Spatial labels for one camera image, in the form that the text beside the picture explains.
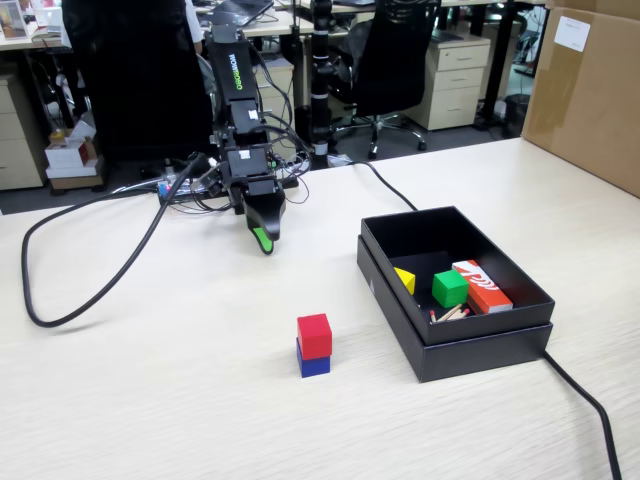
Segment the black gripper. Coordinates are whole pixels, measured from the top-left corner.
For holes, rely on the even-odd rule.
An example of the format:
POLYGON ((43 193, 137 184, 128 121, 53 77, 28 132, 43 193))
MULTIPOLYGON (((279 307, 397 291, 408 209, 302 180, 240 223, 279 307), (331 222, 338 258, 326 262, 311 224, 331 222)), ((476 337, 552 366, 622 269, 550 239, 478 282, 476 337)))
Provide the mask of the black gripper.
POLYGON ((224 147, 222 184, 231 199, 242 199, 247 228, 261 252, 271 255, 280 239, 285 194, 280 191, 268 155, 268 144, 224 147))

